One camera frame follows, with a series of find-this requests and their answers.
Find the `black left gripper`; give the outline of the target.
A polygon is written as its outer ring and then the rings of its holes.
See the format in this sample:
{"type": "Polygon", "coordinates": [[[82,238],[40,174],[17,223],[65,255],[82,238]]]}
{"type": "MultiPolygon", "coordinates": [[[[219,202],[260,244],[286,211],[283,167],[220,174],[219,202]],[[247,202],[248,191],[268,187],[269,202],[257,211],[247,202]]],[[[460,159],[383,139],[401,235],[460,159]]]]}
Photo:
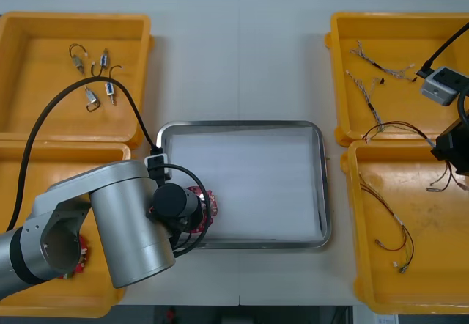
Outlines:
{"type": "Polygon", "coordinates": [[[180,235],[184,232],[188,232],[190,226],[190,222],[187,218],[174,218],[170,219],[167,222],[167,230],[169,231],[171,242],[178,242],[180,239],[180,235]]]}

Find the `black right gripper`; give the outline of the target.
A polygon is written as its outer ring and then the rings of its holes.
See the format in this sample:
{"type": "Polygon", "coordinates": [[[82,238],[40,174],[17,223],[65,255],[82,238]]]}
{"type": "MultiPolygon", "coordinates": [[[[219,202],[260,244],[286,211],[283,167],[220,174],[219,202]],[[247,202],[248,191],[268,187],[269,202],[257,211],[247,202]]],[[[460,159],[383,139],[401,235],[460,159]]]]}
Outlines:
{"type": "Polygon", "coordinates": [[[468,128],[458,119],[436,138],[431,153],[438,161],[449,161],[459,175],[468,176],[468,128]]]}

